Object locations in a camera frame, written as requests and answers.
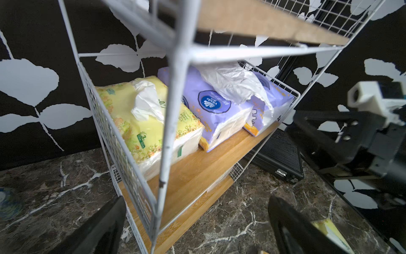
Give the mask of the purple tissue pack front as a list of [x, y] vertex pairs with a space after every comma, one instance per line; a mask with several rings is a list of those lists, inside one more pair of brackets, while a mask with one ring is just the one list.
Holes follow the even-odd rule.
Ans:
[[265, 89], [253, 71], [237, 62], [190, 66], [182, 102], [204, 125], [200, 146], [210, 152], [244, 128], [253, 97], [272, 108]]

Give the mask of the yellow green tissue pack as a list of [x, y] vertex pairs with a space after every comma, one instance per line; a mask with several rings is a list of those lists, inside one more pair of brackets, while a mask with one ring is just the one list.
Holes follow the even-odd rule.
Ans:
[[311, 223], [335, 245], [339, 246], [348, 254], [354, 254], [354, 251], [330, 218], [313, 221]]

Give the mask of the purple tissue pack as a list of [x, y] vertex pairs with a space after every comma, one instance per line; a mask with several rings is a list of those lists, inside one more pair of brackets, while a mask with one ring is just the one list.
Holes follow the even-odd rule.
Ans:
[[190, 66], [182, 102], [204, 125], [200, 146], [210, 152], [244, 128], [253, 97], [272, 108], [265, 89], [253, 71], [237, 62]]
[[269, 108], [262, 100], [255, 96], [248, 101], [253, 105], [253, 109], [244, 125], [244, 129], [256, 137], [271, 124], [280, 121], [290, 108], [295, 97], [280, 86], [269, 81], [259, 72], [253, 73], [263, 85], [267, 98], [272, 105], [272, 108]]

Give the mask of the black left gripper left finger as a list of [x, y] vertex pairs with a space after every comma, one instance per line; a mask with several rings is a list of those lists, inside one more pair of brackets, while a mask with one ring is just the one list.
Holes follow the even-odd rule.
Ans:
[[125, 199], [115, 197], [49, 253], [116, 254], [125, 217]]

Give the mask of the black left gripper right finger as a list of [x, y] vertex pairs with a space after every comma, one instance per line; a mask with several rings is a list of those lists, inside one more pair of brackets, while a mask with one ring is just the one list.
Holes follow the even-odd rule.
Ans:
[[267, 207], [279, 253], [281, 254], [344, 254], [310, 221], [284, 199], [271, 196]]

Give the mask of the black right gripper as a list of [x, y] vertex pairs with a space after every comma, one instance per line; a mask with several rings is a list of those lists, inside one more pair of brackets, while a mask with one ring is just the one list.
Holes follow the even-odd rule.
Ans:
[[[406, 127], [390, 123], [384, 128], [383, 122], [383, 117], [369, 112], [297, 111], [295, 143], [321, 175], [359, 180], [405, 196]], [[353, 161], [352, 148], [358, 149]]]

